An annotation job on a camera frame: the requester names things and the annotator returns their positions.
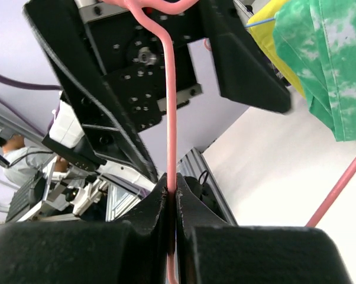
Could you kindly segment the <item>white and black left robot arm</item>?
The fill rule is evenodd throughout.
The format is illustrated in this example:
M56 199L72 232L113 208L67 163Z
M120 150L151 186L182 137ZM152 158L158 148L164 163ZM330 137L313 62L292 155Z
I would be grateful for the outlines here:
M62 89L43 144L83 170L157 182L139 134L202 93L199 40L213 45L221 97L291 109L232 1L29 1L24 15Z

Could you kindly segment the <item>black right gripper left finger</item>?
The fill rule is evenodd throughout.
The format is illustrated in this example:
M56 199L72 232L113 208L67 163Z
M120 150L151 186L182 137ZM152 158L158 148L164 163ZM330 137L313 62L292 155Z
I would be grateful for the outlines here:
M0 226L0 283L164 283L167 191L154 190L112 222Z

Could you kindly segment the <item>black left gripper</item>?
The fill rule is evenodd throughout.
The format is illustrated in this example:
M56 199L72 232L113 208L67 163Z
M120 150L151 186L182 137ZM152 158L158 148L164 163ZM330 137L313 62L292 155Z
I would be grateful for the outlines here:
M189 53L190 43L205 38L199 4L179 15L153 8L143 12L170 34L177 107L184 107L203 93ZM95 155L156 182L157 170L137 130L159 124L166 114L160 39L129 10L103 1L78 1L77 6L74 1L28 1L24 14Z

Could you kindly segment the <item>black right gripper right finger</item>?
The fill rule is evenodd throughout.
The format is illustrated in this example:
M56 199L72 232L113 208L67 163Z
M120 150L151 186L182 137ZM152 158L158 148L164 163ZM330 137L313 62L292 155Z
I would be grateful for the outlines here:
M339 251L322 230L230 225L177 174L180 283L351 283Z

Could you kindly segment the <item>pink hanger of yellow trousers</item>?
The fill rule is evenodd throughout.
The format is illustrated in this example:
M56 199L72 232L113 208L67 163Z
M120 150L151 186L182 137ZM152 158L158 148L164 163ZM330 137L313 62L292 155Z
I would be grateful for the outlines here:
M176 66L174 61L174 51L173 51L173 42L170 37L170 34L158 24L155 20L152 20L150 16L145 14L145 11L149 8L162 12L166 15L178 15L183 13L197 2L200 2L200 8L211 8L215 15L222 18L220 12L223 12L225 9L225 16L221 19L223 22L229 18L227 9L235 8L233 1L176 1L171 3L169 1L105 1L108 4L119 5L122 8L130 10L132 15L138 21L140 25L146 28L148 31L151 31L156 37L158 37L163 46L164 59L165 59L165 73L166 73L166 99L167 99L167 189L168 189L168 201L170 203L175 202L175 191L177 186L177 171L176 171L176 162L177 162L177 92L176 92ZM281 89L281 85L278 82L278 89ZM282 87L282 93L278 95L278 101L275 103L267 102L267 107L259 107L261 109L266 109L268 111L285 113L291 109L291 100L290 95L287 93L287 89ZM176 226L176 217L173 217L171 213L169 215L169 241L168 241L168 255L165 260L167 260L167 280L169 283L179 283L176 279L175 271L175 226ZM343 264L340 269L336 269L336 272L346 272ZM340 276L336 276L335 280L326 280L327 283L336 283L336 280L340 280L340 283L351 283L347 273L345 274L346 280L341 280ZM317 280L315 283L326 283L325 280Z

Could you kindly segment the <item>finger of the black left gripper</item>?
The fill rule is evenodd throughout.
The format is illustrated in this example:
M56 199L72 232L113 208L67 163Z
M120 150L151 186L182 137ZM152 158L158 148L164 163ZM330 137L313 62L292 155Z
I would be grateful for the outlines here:
M234 2L200 1L200 12L221 96L272 112L290 111L290 92L244 28Z

